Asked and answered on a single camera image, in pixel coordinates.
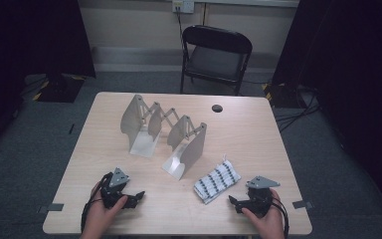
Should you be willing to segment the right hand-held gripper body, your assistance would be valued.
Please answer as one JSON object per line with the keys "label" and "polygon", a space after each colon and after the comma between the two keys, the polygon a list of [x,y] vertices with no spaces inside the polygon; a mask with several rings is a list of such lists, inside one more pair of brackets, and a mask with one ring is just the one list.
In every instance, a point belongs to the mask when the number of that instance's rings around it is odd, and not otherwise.
{"label": "right hand-held gripper body", "polygon": [[242,208],[246,208],[255,214],[258,218],[263,218],[267,215],[272,206],[279,207],[274,203],[271,186],[278,186],[275,181],[262,176],[256,176],[248,181],[249,199],[242,203]]}

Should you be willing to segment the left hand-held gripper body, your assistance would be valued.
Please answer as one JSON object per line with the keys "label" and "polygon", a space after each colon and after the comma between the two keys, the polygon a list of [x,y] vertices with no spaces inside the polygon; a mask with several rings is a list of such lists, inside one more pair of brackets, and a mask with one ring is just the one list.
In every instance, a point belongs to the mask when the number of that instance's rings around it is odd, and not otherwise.
{"label": "left hand-held gripper body", "polygon": [[100,189],[105,208],[110,209],[123,196],[122,189],[128,180],[128,176],[119,167],[108,175]]}

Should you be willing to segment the white black patterned cloth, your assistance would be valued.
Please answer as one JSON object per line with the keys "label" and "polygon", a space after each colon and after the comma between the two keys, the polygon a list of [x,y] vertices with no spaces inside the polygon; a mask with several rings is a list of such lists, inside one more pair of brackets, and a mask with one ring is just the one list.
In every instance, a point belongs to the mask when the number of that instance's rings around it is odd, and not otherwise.
{"label": "white black patterned cloth", "polygon": [[224,159],[213,171],[196,181],[194,191],[205,204],[208,204],[240,179],[241,175],[232,163]]}

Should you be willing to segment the white expandable metal file rack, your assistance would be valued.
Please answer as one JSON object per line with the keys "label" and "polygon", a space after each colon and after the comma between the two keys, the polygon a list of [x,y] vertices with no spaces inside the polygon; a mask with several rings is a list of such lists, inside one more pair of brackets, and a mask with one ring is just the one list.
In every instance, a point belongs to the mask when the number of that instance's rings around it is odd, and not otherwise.
{"label": "white expandable metal file rack", "polygon": [[149,107],[143,96],[135,95],[124,111],[120,130],[128,136],[130,154],[151,157],[165,122],[170,126],[167,144],[172,154],[162,168],[180,180],[203,154],[207,131],[204,122],[195,126],[189,116],[181,117],[175,108],[165,111],[159,102]]}

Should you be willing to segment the person's right hand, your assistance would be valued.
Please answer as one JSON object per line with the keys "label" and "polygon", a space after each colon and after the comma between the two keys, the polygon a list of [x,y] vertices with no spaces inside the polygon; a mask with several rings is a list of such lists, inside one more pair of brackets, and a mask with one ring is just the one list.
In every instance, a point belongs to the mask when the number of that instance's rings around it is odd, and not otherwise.
{"label": "person's right hand", "polygon": [[263,232],[283,232],[284,233],[284,223],[281,211],[275,207],[271,206],[268,213],[259,218],[251,210],[247,208],[242,209],[244,215],[252,222],[257,231]]}

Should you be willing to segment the person's left hand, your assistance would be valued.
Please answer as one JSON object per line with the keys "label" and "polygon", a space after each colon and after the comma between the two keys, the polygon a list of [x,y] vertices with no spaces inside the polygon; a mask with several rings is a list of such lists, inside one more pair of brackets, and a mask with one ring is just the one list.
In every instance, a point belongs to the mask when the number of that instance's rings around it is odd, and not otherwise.
{"label": "person's left hand", "polygon": [[97,184],[93,188],[91,196],[93,197],[93,203],[87,215],[86,225],[83,232],[105,232],[114,221],[115,216],[124,206],[127,201],[127,196],[122,196],[110,209],[105,208],[104,204],[101,202],[101,195],[97,188]]}

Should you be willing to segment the grey tape strip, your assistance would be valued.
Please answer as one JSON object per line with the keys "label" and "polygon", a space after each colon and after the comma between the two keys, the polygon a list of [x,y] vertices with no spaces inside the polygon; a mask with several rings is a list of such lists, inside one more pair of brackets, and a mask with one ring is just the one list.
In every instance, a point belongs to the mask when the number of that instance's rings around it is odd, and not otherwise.
{"label": "grey tape strip", "polygon": [[51,203],[49,205],[40,206],[38,208],[38,213],[46,214],[49,211],[62,211],[64,208],[63,203]]}
{"label": "grey tape strip", "polygon": [[305,208],[305,209],[311,209],[313,207],[313,204],[310,201],[295,201],[293,204],[294,209],[299,209],[299,208]]}

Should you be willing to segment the black stand base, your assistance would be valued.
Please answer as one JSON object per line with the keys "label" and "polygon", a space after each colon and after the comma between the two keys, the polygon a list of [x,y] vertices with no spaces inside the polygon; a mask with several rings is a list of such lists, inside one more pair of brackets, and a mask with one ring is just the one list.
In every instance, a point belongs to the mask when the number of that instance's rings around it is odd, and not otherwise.
{"label": "black stand base", "polygon": [[36,102],[73,103],[85,78],[63,74],[47,74],[45,83],[33,96]]}
{"label": "black stand base", "polygon": [[262,89],[272,108],[306,109],[306,103],[297,90],[289,89],[285,85],[272,84],[263,84]]}

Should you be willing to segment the black folding chair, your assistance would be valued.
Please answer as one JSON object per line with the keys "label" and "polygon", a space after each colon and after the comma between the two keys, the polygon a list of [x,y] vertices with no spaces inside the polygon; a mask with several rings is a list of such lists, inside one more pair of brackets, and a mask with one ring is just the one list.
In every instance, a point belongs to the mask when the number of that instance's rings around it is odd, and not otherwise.
{"label": "black folding chair", "polygon": [[184,93],[184,79],[188,76],[234,86],[240,92],[244,73],[253,51],[251,41],[235,31],[193,25],[181,34],[183,57],[180,93]]}

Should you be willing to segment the black curtain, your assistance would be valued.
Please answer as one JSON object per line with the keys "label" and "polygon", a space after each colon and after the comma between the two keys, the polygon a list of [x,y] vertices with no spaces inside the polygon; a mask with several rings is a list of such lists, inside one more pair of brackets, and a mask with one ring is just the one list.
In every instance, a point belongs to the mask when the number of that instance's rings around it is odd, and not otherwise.
{"label": "black curtain", "polygon": [[382,0],[299,0],[273,82],[317,89],[382,193]]}
{"label": "black curtain", "polygon": [[0,0],[0,132],[37,74],[96,74],[79,0]]}

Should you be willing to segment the white wall socket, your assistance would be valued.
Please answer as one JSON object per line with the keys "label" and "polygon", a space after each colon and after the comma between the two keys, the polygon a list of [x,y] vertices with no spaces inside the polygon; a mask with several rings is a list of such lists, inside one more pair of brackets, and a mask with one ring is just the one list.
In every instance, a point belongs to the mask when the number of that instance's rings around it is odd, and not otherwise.
{"label": "white wall socket", "polygon": [[173,0],[172,1],[173,13],[193,14],[194,7],[195,7],[195,3],[190,0]]}

